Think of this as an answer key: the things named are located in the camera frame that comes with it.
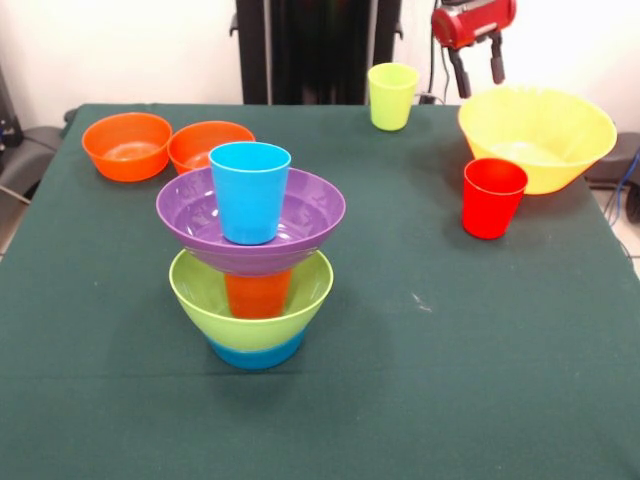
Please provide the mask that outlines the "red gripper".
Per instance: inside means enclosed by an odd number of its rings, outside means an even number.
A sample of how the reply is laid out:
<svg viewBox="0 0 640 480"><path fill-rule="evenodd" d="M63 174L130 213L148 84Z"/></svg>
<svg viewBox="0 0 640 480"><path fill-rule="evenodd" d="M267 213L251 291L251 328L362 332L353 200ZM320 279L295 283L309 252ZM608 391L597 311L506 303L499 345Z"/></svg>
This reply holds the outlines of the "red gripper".
<svg viewBox="0 0 640 480"><path fill-rule="evenodd" d="M461 99L471 96L468 74L460 56L460 48L475 43L489 34L491 39L491 73L496 85L505 80L502 58L502 34L516 15L515 0L442 1L431 16L431 26L439 43L448 49Z"/></svg>

